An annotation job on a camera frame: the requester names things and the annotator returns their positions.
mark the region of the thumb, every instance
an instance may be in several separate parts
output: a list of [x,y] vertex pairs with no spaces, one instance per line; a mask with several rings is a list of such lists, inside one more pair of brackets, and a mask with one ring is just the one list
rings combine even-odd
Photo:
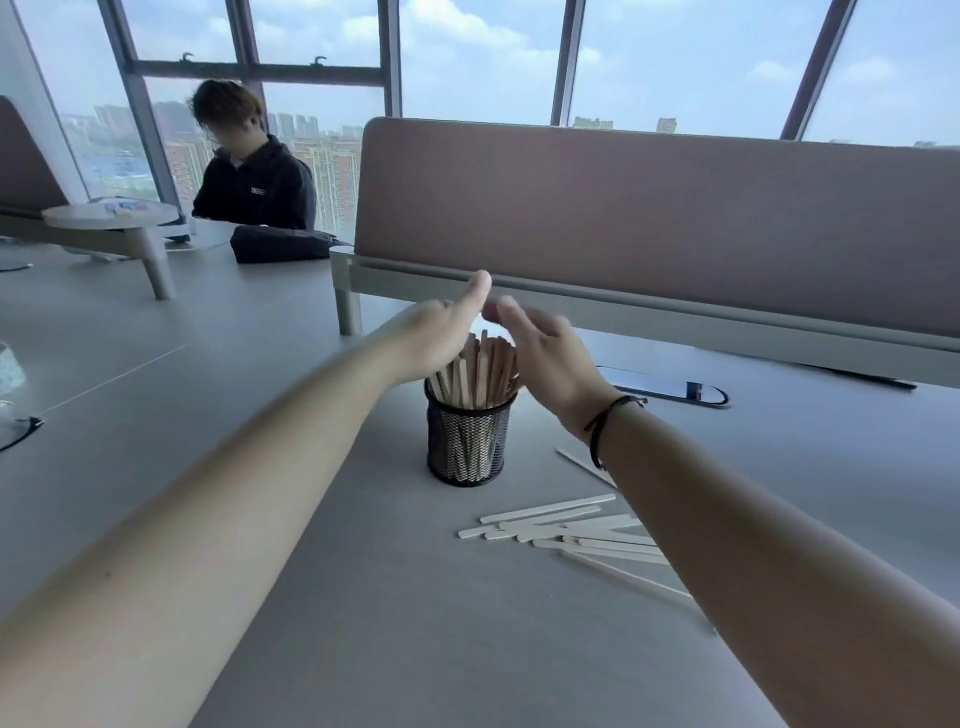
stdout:
[[510,332],[518,344],[533,341],[540,335],[540,330],[527,316],[513,296],[504,296],[496,302],[496,311],[500,314],[500,324]]
[[453,318],[469,327],[483,308],[490,293],[492,281],[487,271],[477,271],[470,277],[467,290],[460,301],[453,305]]

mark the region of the metal frame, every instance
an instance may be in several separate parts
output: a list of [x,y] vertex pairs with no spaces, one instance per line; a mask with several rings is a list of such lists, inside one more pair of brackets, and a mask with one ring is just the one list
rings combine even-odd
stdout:
[[573,99],[573,81],[580,52],[580,33],[584,28],[584,10],[587,0],[566,0],[564,25],[560,35],[560,55],[557,58],[557,82],[553,89],[553,109],[550,126],[565,127],[570,123],[570,101]]
[[110,48],[113,49],[113,56],[120,70],[120,78],[127,91],[133,123],[136,124],[137,131],[140,133],[143,151],[147,155],[147,164],[154,175],[156,194],[161,202],[179,208],[180,198],[177,195],[177,186],[170,172],[166,152],[163,151],[163,140],[154,119],[154,110],[150,106],[147,84],[143,76],[131,71],[132,64],[136,62],[136,48],[133,45],[127,16],[119,0],[97,0],[97,2],[104,18]]
[[[379,18],[380,66],[333,66],[317,61],[307,65],[261,63],[250,0],[224,0],[236,62],[205,61],[142,61],[123,10],[123,0],[97,0],[113,55],[127,91],[137,130],[143,141],[147,161],[156,181],[161,201],[179,205],[177,189],[163,141],[154,119],[145,78],[234,78],[264,98],[263,84],[382,86],[384,112],[387,116],[403,115],[402,73],[400,67],[399,0],[377,0]],[[824,81],[853,13],[856,0],[832,0],[817,37],[804,76],[780,135],[781,139],[799,140],[804,136]],[[573,97],[577,58],[584,25],[587,0],[566,0],[561,30],[557,76],[554,85],[551,126],[568,126]]]
[[383,108],[387,116],[402,116],[399,0],[377,0],[376,15],[380,21],[380,69],[383,79]]
[[847,31],[856,0],[832,0],[827,9],[827,17],[813,44],[810,60],[806,64],[804,77],[797,88],[793,106],[787,114],[786,123],[780,133],[781,139],[799,141],[804,138],[806,125],[810,123],[813,109],[820,98],[820,91],[824,87],[837,49]]

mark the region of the hair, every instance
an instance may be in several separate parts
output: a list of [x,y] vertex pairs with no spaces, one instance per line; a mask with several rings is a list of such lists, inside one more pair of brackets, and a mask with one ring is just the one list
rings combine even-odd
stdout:
[[190,110],[200,126],[242,127],[251,118],[263,117],[263,102],[236,81],[207,79],[190,99]]

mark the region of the black bracelet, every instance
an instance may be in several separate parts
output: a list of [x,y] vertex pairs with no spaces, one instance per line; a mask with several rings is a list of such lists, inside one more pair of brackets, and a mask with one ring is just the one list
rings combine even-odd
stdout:
[[632,397],[631,395],[624,395],[619,400],[611,402],[604,410],[590,420],[587,423],[587,426],[584,427],[584,432],[590,433],[590,460],[593,461],[593,466],[599,470],[606,470],[600,463],[600,458],[597,456],[597,450],[600,447],[600,435],[603,433],[603,428],[607,426],[607,419],[610,416],[610,413],[614,409],[623,405],[629,404],[630,402],[635,401],[641,407],[647,403],[647,400],[643,397]]

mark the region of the black bag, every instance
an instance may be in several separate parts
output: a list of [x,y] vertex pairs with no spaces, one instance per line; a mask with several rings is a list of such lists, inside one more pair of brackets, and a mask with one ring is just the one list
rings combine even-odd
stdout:
[[230,238],[238,263],[320,260],[330,257],[330,248],[343,244],[329,232],[288,231],[262,225],[241,225]]

